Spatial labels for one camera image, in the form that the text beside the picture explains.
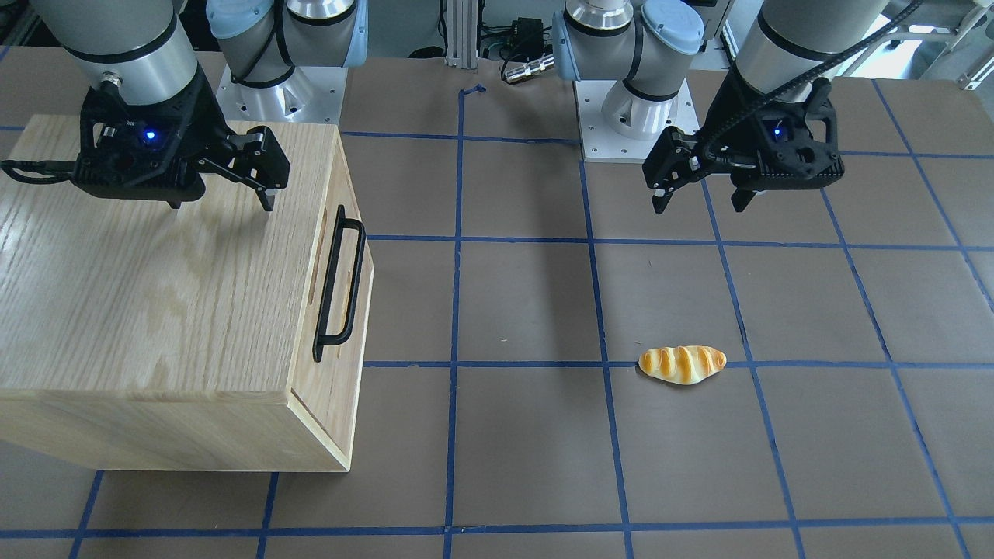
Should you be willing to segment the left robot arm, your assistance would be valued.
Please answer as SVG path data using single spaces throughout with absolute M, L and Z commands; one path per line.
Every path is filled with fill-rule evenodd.
M 824 189 L 843 177 L 831 73 L 917 8 L 912 1 L 871 31 L 884 1 L 764 2 L 693 133 L 651 116 L 674 105 L 705 43 L 692 4 L 568 1 L 551 46 L 563 79 L 612 82 L 603 115 L 617 132 L 653 141 L 641 169 L 656 213 L 711 174 L 730 176 L 742 212 L 759 192 Z

